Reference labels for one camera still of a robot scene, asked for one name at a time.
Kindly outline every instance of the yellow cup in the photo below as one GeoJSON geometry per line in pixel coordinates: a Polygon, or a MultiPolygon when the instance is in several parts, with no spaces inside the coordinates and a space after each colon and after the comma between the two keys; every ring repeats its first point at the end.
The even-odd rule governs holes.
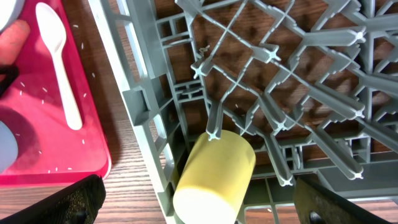
{"type": "Polygon", "coordinates": [[[186,224],[234,223],[256,163],[251,145],[221,131],[220,140],[203,133],[195,143],[174,193],[175,212],[186,224]]]}

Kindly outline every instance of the white spoon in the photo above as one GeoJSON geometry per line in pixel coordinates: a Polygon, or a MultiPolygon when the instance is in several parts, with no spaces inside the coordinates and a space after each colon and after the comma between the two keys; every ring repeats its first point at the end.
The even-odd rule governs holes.
{"type": "Polygon", "coordinates": [[[83,123],[62,60],[63,46],[67,40],[65,27],[57,13],[42,2],[36,5],[36,18],[43,42],[49,49],[54,63],[67,124],[73,130],[79,130],[83,123]]]}

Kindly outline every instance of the wood grain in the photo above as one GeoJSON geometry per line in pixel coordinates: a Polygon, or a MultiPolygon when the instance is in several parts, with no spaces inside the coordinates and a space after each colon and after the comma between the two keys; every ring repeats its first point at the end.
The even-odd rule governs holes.
{"type": "MultiPolygon", "coordinates": [[[[109,1],[111,7],[117,12],[116,0],[109,1]]],[[[171,16],[176,12],[181,12],[180,8],[174,4],[173,0],[155,0],[155,2],[159,17],[171,16]]],[[[287,2],[288,0],[279,0],[273,1],[272,3],[277,7],[283,8],[284,4],[287,2]]],[[[101,124],[108,138],[108,145],[113,159],[112,171],[105,180],[107,191],[106,200],[103,208],[99,211],[95,223],[165,223],[88,2],[86,0],[64,0],[63,3],[70,24],[79,25],[79,28],[73,28],[73,36],[77,45],[83,42],[85,46],[83,50],[79,49],[80,57],[85,72],[88,74],[87,79],[90,83],[101,124]],[[93,78],[91,73],[95,73],[96,77],[93,78]]],[[[291,15],[298,21],[300,26],[304,26],[305,29],[310,29],[325,7],[326,5],[321,0],[297,1],[297,5],[294,7],[291,15]]],[[[228,22],[234,10],[236,10],[236,6],[223,9],[221,12],[215,11],[210,13],[212,13],[212,16],[219,16],[221,22],[228,22]]],[[[234,30],[240,30],[239,35],[248,38],[249,41],[253,43],[259,41],[259,37],[266,32],[266,27],[272,23],[272,18],[264,13],[258,14],[258,17],[258,12],[256,11],[257,9],[249,6],[249,8],[245,9],[243,12],[243,17],[238,19],[236,24],[237,27],[234,27],[234,30]]],[[[199,41],[199,47],[205,47],[206,44],[210,44],[211,47],[213,47],[213,42],[216,41],[218,38],[217,34],[220,32],[214,27],[207,25],[205,21],[201,22],[200,18],[195,21],[194,26],[195,34],[199,41]]],[[[123,31],[120,30],[120,32],[122,32],[122,39],[126,47],[128,46],[128,40],[126,36],[123,35],[123,31]]],[[[277,35],[275,35],[275,37],[272,36],[271,40],[275,44],[283,44],[288,41],[287,37],[289,35],[289,31],[287,30],[278,30],[277,35]]],[[[248,56],[248,53],[243,49],[239,49],[239,44],[234,43],[233,39],[230,41],[231,45],[227,44],[226,46],[222,46],[218,56],[220,58],[230,58],[230,62],[227,62],[223,66],[230,66],[229,69],[235,72],[239,71],[239,67],[248,56]],[[231,46],[236,48],[228,53],[231,46]]],[[[297,41],[298,40],[290,41],[290,45],[281,48],[281,57],[283,60],[286,60],[287,55],[291,53],[292,47],[297,45],[297,41]]],[[[188,47],[182,47],[180,49],[174,49],[173,52],[169,52],[173,62],[184,59],[181,64],[173,64],[179,82],[192,79],[189,63],[193,60],[193,57],[189,50],[188,47]]],[[[308,54],[308,63],[314,58],[311,54],[311,52],[308,54]]],[[[136,66],[132,54],[129,54],[128,57],[133,73],[137,74],[137,72],[134,72],[136,71],[136,66]]],[[[265,83],[272,78],[272,73],[275,72],[272,68],[261,63],[255,63],[250,69],[251,75],[246,77],[245,81],[247,81],[251,87],[259,91],[265,88],[265,83]]],[[[219,80],[207,80],[206,84],[218,85],[217,88],[223,91],[225,88],[224,86],[227,84],[222,80],[222,76],[218,78],[219,80]]],[[[296,97],[290,96],[302,95],[304,91],[292,88],[291,85],[295,85],[294,83],[289,85],[290,86],[285,86],[276,94],[279,95],[277,96],[278,99],[280,99],[279,103],[284,109],[288,109],[294,101],[297,100],[296,97]]],[[[216,97],[220,92],[215,91],[211,94],[216,97]]],[[[235,91],[230,98],[231,99],[227,100],[228,107],[233,107],[235,110],[234,104],[237,103],[241,110],[237,111],[237,113],[244,113],[253,101],[252,96],[242,91],[235,91]]],[[[201,121],[205,120],[207,116],[203,104],[184,104],[183,109],[187,113],[190,133],[203,132],[206,124],[201,121]]],[[[257,125],[261,128],[266,128],[267,123],[264,115],[259,113],[256,114],[256,116],[257,125]]],[[[234,127],[229,118],[225,118],[224,123],[227,128],[234,127]]],[[[301,131],[302,130],[297,130],[286,134],[286,136],[289,137],[301,133],[301,131]]],[[[261,156],[263,159],[260,159],[259,163],[261,163],[261,161],[265,163],[269,162],[267,154],[261,156]]],[[[0,218],[16,213],[62,188],[64,188],[64,186],[0,189],[0,218]]],[[[363,203],[361,206],[383,218],[385,218],[383,215],[387,215],[391,218],[388,220],[398,221],[398,215],[396,215],[398,214],[397,207],[395,207],[395,204],[391,201],[363,203]]],[[[281,223],[297,223],[293,207],[278,208],[278,211],[280,213],[281,223]]],[[[270,214],[271,213],[267,210],[250,211],[248,212],[248,223],[272,223],[273,218],[270,214]]]]}

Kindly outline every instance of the dish rack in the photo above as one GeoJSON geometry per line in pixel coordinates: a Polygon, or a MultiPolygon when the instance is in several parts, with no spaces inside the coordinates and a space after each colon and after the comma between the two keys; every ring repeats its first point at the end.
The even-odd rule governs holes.
{"type": "Polygon", "coordinates": [[[256,153],[266,152],[271,166],[257,165],[244,198],[237,221],[245,223],[248,209],[271,208],[274,221],[279,222],[276,208],[292,205],[295,176],[307,175],[317,179],[328,189],[351,199],[394,198],[398,196],[398,73],[385,72],[385,68],[398,61],[398,14],[386,14],[395,3],[386,1],[377,11],[375,1],[361,3],[357,0],[324,0],[327,10],[315,25],[304,31],[289,15],[295,1],[290,0],[283,9],[260,0],[224,0],[207,4],[204,0],[175,0],[183,12],[157,18],[153,0],[118,0],[119,10],[111,9],[108,0],[89,0],[106,53],[131,120],[142,156],[154,186],[160,207],[167,223],[182,223],[175,214],[172,198],[185,162],[197,135],[188,132],[183,104],[192,101],[204,103],[208,121],[206,132],[209,141],[222,138],[224,117],[231,118],[240,135],[259,136],[260,144],[252,144],[256,153]],[[223,24],[207,14],[208,11],[238,4],[238,10],[223,24]],[[239,36],[232,27],[248,4],[274,18],[268,32],[259,44],[239,36]],[[323,29],[337,14],[342,14],[355,26],[323,29]],[[193,21],[198,17],[222,31],[213,46],[198,48],[193,21]],[[177,23],[184,21],[186,30],[180,31],[177,23]],[[134,55],[139,81],[134,79],[117,23],[125,28],[134,55]],[[302,40],[298,47],[282,62],[279,46],[268,43],[268,38],[279,27],[285,27],[302,40]],[[216,52],[231,36],[252,52],[245,66],[234,74],[219,61],[216,52]],[[382,38],[394,46],[390,54],[374,63],[375,39],[382,38]],[[177,82],[168,49],[187,44],[192,48],[195,62],[186,65],[195,74],[191,80],[177,82]],[[333,59],[328,70],[311,83],[295,72],[306,48],[315,47],[333,59]],[[253,61],[273,64],[278,72],[264,91],[258,91],[244,80],[246,70],[253,61]],[[218,71],[230,85],[223,96],[212,98],[205,78],[218,71]],[[348,94],[342,94],[325,84],[325,80],[347,70],[359,82],[348,94]],[[293,78],[308,88],[308,92],[291,111],[286,112],[272,97],[279,85],[293,78]],[[164,91],[164,80],[170,94],[164,91]],[[243,116],[225,105],[227,97],[241,88],[256,97],[255,103],[243,116]],[[381,91],[389,101],[378,110],[372,110],[372,95],[381,91]],[[329,107],[333,112],[315,127],[303,121],[304,104],[310,100],[329,107]],[[270,131],[258,128],[254,115],[263,113],[270,131]],[[356,122],[357,131],[329,134],[325,129],[332,124],[356,122]],[[150,124],[154,123],[158,135],[152,136],[150,124]],[[279,140],[276,136],[300,127],[309,134],[303,138],[279,140]],[[371,140],[375,139],[390,151],[374,152],[371,140]],[[308,147],[317,145],[327,158],[303,159],[308,147]]]}

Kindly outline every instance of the red tray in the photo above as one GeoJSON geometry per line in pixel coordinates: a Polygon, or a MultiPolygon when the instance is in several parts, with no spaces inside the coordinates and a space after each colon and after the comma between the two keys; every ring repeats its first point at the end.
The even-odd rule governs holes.
{"type": "Polygon", "coordinates": [[[109,149],[61,0],[28,0],[19,18],[31,32],[16,62],[20,76],[0,99],[0,120],[14,133],[19,155],[0,174],[0,187],[70,184],[90,174],[106,177],[109,149]],[[67,31],[62,57],[83,120],[79,131],[65,120],[50,52],[37,26],[38,2],[50,5],[67,31]]]}

